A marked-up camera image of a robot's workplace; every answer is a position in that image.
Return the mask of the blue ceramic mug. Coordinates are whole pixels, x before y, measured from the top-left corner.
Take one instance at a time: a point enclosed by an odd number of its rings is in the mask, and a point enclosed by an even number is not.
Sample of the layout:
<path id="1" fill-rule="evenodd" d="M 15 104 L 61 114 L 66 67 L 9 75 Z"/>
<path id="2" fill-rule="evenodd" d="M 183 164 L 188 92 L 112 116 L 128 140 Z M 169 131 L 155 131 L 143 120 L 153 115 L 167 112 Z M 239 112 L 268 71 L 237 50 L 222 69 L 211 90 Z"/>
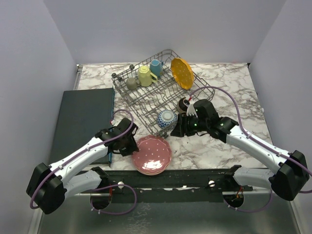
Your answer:
<path id="1" fill-rule="evenodd" d="M 162 67 L 163 67 L 163 61 L 159 61 L 157 59 L 152 60 L 149 66 L 151 72 L 154 75 L 156 75 L 158 78 L 161 76 Z"/>

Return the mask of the brown patterned bowl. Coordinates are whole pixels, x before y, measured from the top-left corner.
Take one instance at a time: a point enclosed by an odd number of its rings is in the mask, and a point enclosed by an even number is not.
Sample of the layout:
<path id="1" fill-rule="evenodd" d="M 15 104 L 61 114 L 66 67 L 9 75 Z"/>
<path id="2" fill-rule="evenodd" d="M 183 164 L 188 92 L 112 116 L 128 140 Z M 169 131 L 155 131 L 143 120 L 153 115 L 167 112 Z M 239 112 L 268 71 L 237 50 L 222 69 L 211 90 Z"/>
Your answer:
<path id="1" fill-rule="evenodd" d="M 187 113 L 188 106 L 190 105 L 190 102 L 187 100 L 186 97 L 181 98 L 179 102 L 177 103 L 177 110 L 179 113 L 185 114 Z"/>

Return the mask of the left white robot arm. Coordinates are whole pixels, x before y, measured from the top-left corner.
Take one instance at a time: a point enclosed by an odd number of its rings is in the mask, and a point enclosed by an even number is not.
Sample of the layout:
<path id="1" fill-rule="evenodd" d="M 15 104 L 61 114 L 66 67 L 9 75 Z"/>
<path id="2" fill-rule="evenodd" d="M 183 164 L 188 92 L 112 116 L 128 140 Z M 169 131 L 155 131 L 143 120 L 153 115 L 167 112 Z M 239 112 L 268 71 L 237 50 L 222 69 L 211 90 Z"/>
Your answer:
<path id="1" fill-rule="evenodd" d="M 115 185 L 100 167 L 94 167 L 85 173 L 82 170 L 114 151 L 122 156 L 137 152 L 134 139 L 137 130 L 138 127 L 132 120 L 123 118 L 117 126 L 96 133 L 69 156 L 50 165 L 37 165 L 26 189 L 31 198 L 30 208 L 41 209 L 48 215 L 58 209 L 65 199 L 76 194 L 85 191 L 111 191 Z"/>

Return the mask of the pink polka dot plate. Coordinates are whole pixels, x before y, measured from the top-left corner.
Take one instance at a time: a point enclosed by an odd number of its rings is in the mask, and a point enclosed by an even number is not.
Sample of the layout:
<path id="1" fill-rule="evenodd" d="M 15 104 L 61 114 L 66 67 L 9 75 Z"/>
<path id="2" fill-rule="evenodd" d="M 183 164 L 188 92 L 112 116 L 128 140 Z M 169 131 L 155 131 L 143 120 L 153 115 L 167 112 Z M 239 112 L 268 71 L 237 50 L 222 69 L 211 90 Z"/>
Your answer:
<path id="1" fill-rule="evenodd" d="M 135 168 L 160 169 L 169 166 L 172 160 L 170 144 L 162 137 L 148 135 L 137 141 L 139 152 L 132 154 Z"/>

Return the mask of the grey ceramic mug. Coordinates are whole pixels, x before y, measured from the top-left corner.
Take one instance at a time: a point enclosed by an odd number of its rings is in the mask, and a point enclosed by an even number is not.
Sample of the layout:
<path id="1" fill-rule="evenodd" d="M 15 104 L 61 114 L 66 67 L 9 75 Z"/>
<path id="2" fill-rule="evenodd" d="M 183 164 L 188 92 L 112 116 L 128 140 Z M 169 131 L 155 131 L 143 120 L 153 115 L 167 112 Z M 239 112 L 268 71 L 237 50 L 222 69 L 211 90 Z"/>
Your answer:
<path id="1" fill-rule="evenodd" d="M 126 80 L 126 87 L 127 87 L 129 90 L 135 90 L 135 89 L 137 89 L 139 86 L 140 86 L 140 82 L 139 82 L 139 80 L 138 80 L 136 77 L 129 77 L 129 78 Z"/>

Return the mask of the yellow polka dot plate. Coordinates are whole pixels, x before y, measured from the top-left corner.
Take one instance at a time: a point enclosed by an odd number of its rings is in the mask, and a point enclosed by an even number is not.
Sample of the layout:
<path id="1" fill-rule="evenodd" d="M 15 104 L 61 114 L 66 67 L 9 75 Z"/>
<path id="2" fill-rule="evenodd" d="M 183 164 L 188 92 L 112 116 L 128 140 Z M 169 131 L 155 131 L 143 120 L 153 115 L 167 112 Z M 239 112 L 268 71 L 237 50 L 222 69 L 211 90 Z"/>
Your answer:
<path id="1" fill-rule="evenodd" d="M 174 58 L 171 61 L 171 71 L 175 81 L 185 90 L 189 90 L 194 83 L 194 74 L 188 64 L 182 58 Z"/>

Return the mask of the red blue patterned bowl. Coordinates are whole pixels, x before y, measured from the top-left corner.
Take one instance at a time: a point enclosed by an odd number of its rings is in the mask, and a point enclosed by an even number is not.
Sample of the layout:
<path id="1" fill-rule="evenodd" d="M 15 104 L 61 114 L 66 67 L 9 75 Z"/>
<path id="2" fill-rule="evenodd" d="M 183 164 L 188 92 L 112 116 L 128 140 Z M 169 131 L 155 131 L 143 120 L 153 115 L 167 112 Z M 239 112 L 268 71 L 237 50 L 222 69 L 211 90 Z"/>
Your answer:
<path id="1" fill-rule="evenodd" d="M 157 116 L 157 124 L 160 128 L 165 128 L 177 121 L 177 114 L 171 110 L 163 110 Z"/>

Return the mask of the light green ceramic mug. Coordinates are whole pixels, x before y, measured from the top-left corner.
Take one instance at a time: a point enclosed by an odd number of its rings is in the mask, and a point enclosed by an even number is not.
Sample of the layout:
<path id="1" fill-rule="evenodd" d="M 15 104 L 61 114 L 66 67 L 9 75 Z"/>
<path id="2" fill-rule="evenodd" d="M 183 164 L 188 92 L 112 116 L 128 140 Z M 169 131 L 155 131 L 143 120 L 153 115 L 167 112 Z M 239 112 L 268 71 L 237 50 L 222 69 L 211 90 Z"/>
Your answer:
<path id="1" fill-rule="evenodd" d="M 140 85 L 143 87 L 148 87 L 152 83 L 158 82 L 158 76 L 151 72 L 147 65 L 142 65 L 138 69 L 138 79 Z"/>

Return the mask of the grey wire dish rack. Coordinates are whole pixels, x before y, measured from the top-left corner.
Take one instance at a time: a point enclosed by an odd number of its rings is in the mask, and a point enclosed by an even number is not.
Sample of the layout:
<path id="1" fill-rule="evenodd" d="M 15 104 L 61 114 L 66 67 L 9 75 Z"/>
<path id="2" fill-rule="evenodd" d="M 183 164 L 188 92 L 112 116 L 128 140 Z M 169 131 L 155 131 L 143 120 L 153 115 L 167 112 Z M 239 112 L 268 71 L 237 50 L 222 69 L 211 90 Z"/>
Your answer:
<path id="1" fill-rule="evenodd" d="M 194 74 L 194 83 L 190 90 L 182 89 L 175 81 L 171 72 L 171 61 L 179 55 L 171 49 L 163 50 L 142 62 L 130 64 L 123 72 L 112 74 L 112 81 L 115 90 L 121 94 L 127 105 L 131 108 L 133 115 L 137 116 L 148 132 L 155 136 L 167 138 L 174 124 L 167 127 L 160 127 L 157 124 L 157 117 L 161 111 L 177 111 L 177 104 L 180 99 L 187 97 L 193 90 L 208 86 L 209 84 L 197 74 Z M 149 65 L 150 62 L 157 59 L 163 62 L 161 76 L 157 83 L 148 87 L 138 87 L 131 91 L 126 87 L 128 78 L 137 78 L 139 67 Z"/>

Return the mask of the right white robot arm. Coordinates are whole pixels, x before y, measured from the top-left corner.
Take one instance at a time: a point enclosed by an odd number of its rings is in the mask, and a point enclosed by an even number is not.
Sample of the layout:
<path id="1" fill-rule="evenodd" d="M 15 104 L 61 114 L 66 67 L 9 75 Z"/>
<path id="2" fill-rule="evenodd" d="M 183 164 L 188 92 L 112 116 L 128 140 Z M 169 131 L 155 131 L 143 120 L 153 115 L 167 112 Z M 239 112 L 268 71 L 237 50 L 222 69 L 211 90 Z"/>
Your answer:
<path id="1" fill-rule="evenodd" d="M 275 147 L 246 131 L 237 121 L 220 117 L 206 99 L 190 104 L 187 113 L 179 114 L 170 135 L 190 137 L 199 132 L 241 149 L 267 167 L 265 170 L 232 167 L 224 179 L 224 185 L 230 191 L 241 185 L 271 188 L 280 198 L 292 201 L 310 178 L 301 152 L 290 153 Z"/>

